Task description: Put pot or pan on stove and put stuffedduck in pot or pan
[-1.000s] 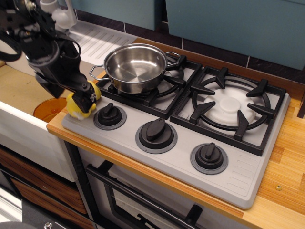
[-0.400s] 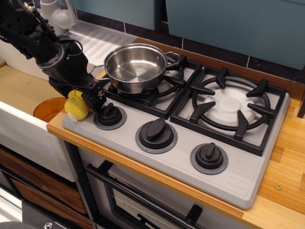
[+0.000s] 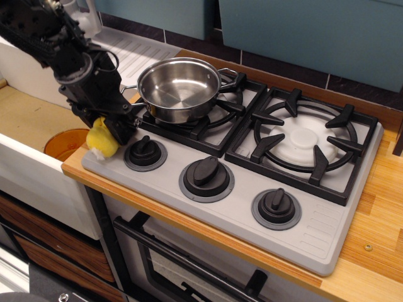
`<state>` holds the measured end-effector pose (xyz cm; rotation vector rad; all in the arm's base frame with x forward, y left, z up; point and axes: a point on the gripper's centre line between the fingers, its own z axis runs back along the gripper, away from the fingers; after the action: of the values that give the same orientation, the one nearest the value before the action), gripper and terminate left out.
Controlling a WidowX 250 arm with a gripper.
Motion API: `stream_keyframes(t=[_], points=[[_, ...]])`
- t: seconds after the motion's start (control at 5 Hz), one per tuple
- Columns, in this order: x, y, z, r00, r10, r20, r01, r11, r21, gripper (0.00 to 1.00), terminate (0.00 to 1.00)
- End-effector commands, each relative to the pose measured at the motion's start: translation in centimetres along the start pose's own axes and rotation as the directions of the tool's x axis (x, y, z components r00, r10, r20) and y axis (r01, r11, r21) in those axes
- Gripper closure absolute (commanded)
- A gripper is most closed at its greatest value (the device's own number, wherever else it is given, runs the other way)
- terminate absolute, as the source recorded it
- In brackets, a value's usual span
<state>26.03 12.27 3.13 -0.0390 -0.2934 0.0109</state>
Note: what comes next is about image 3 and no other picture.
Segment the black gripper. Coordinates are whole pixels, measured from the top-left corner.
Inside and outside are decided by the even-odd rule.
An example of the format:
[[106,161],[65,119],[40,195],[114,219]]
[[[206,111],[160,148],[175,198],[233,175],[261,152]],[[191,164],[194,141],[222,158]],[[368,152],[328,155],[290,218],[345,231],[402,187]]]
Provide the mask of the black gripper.
[[90,50],[82,54],[83,66],[70,74],[54,76],[74,115],[89,128],[98,118],[105,117],[104,124],[112,136],[120,145],[126,145],[140,120],[120,92],[118,59],[112,59],[112,55],[106,50]]

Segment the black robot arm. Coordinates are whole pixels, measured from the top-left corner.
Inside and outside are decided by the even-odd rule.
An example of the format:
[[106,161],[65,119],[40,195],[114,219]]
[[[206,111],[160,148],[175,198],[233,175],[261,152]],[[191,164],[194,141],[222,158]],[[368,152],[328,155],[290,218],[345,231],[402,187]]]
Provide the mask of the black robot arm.
[[99,117],[120,145],[137,117],[120,91],[119,59],[84,36],[60,1],[1,1],[1,37],[51,68],[72,112],[92,126]]

